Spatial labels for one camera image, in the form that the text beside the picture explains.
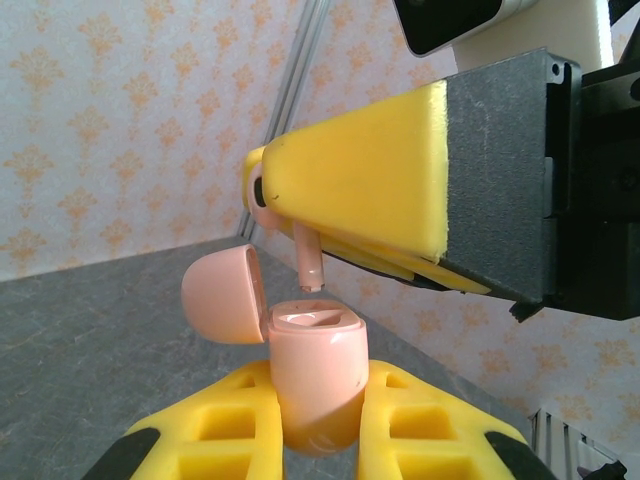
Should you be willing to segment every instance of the wall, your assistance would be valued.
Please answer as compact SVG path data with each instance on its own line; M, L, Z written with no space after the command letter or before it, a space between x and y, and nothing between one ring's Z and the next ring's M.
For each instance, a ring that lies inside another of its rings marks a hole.
M640 6L614 29L618 57ZM333 4L295 126L312 124L456 71L450 51L413 58L392 2ZM292 243L258 243L294 264ZM640 443L640 321L545 310L523 325L500 300L436 294L326 259L327 287L450 369L526 414L544 407L615 451Z
M0 280L233 235L304 2L0 2Z

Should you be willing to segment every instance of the white camera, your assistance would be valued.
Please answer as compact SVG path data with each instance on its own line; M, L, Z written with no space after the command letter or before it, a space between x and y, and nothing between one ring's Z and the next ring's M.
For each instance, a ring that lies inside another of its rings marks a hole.
M538 0L394 0L407 44L418 56L494 26Z

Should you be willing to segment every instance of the gray countertop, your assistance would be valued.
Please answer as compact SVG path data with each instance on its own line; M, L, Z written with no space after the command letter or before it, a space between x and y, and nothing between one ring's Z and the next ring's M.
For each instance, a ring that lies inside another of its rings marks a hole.
M80 479L133 423L267 357L217 345L184 320L182 274L225 239L0 284L0 478ZM301 297L296 273L260 252L270 305ZM393 363L530 437L527 419L373 321L374 359ZM286 452L290 480L353 478L355 447Z

